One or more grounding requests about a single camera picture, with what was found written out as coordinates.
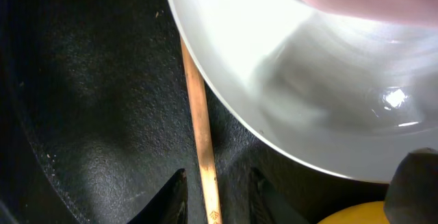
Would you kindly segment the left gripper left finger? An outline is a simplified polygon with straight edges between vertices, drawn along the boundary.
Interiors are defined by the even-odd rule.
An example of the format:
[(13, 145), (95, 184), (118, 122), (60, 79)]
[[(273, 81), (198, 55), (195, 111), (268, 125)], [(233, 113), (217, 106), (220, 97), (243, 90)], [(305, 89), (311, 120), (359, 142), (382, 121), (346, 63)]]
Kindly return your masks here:
[(187, 224), (188, 184), (179, 169), (128, 224)]

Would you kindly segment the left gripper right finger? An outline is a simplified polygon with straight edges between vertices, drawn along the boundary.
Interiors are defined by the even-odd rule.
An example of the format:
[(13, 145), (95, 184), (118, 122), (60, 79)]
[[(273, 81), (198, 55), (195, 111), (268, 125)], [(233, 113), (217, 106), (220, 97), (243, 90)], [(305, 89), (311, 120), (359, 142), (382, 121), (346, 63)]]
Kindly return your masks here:
[(384, 212), (393, 224), (437, 224), (437, 151), (412, 151), (389, 184)]

